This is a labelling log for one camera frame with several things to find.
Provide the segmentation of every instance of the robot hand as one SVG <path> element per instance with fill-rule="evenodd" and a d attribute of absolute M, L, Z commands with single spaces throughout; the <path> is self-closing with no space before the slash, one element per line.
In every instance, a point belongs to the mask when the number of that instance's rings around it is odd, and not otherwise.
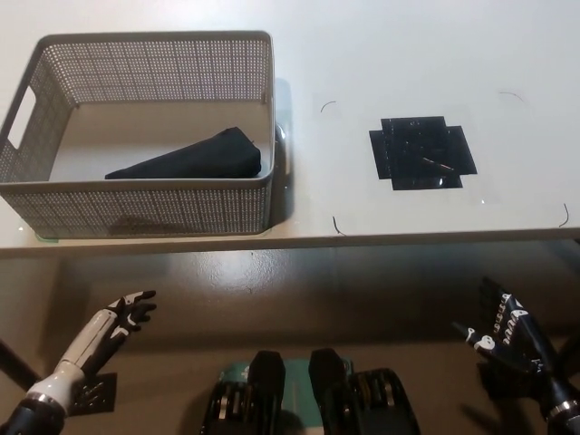
<path fill-rule="evenodd" d="M 133 293 L 102 309 L 72 342 L 62 360 L 74 362 L 86 376 L 97 374 L 127 337 L 141 330 L 139 324 L 150 320 L 148 312 L 157 306 L 142 301 L 154 295 L 154 291 Z"/>
<path fill-rule="evenodd" d="M 64 353 L 53 375 L 35 384 L 28 395 L 50 398 L 68 412 L 73 386 L 95 376 L 127 337 L 149 321 L 148 312 L 157 306 L 144 301 L 154 295 L 154 291 L 127 295 L 97 312 Z"/>
<path fill-rule="evenodd" d="M 95 376 L 127 337 L 149 321 L 157 306 L 155 292 L 138 292 L 113 302 L 95 314 L 76 336 L 53 374 L 33 385 L 0 427 L 2 435 L 58 435 L 69 413 L 75 386 Z"/>
<path fill-rule="evenodd" d="M 567 379 L 554 346 L 524 306 L 485 278 L 480 288 L 482 317 L 492 332 L 455 327 L 482 355 L 484 387 L 492 399 L 528 397 L 538 402 L 549 434 L 580 434 L 580 391 Z"/>

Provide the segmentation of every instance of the white robot forearm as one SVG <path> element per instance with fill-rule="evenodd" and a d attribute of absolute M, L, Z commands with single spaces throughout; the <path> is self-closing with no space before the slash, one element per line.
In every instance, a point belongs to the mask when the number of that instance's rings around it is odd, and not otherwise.
<path fill-rule="evenodd" d="M 96 313 L 73 340 L 53 374 L 36 383 L 27 398 L 61 407 L 65 414 L 73 404 L 74 387 L 86 377 L 97 374 L 130 333 L 147 322 L 155 304 L 140 303 L 155 292 L 127 295 Z"/>

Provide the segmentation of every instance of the basket handle hole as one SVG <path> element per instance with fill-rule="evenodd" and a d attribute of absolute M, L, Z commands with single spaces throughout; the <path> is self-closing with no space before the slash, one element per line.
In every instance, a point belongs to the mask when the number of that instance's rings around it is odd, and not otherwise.
<path fill-rule="evenodd" d="M 18 108 L 18 113 L 12 123 L 10 133 L 8 133 L 8 140 L 10 140 L 10 143 L 12 143 L 17 150 L 20 148 L 22 143 L 22 138 L 26 132 L 26 127 L 28 126 L 28 121 L 33 113 L 35 104 L 36 95 L 34 95 L 33 90 L 28 86 L 26 88 L 26 93 L 20 102 L 20 107 Z"/>

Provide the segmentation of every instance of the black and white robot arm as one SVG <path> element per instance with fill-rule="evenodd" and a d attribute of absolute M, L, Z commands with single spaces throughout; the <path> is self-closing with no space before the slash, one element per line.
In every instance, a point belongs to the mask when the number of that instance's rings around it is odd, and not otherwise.
<path fill-rule="evenodd" d="M 580 435 L 580 391 L 567 379 L 556 349 L 532 314 L 490 279 L 480 288 L 482 317 L 490 335 L 455 327 L 487 363 L 490 396 L 528 397 L 539 404 L 550 435 Z"/>
<path fill-rule="evenodd" d="M 154 291 L 116 300 L 95 314 L 73 340 L 53 374 L 36 383 L 14 410 L 0 435 L 57 435 L 71 406 L 75 386 L 95 376 L 127 337 L 148 322 Z"/>

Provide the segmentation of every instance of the black mechanical part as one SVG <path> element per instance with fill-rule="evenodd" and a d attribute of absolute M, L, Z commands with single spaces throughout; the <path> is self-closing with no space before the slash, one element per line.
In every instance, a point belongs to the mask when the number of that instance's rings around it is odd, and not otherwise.
<path fill-rule="evenodd" d="M 25 392 L 41 380 L 41 377 L 2 340 L 0 340 L 0 372 L 5 373 Z"/>
<path fill-rule="evenodd" d="M 401 380 L 390 369 L 346 375 L 332 349 L 314 351 L 309 372 L 327 435 L 420 434 Z"/>
<path fill-rule="evenodd" d="M 0 428 L 1 435 L 58 435 L 66 414 L 57 403 L 24 399 Z"/>
<path fill-rule="evenodd" d="M 284 397 L 285 367 L 277 352 L 260 351 L 247 383 L 218 382 L 201 435 L 274 435 Z"/>

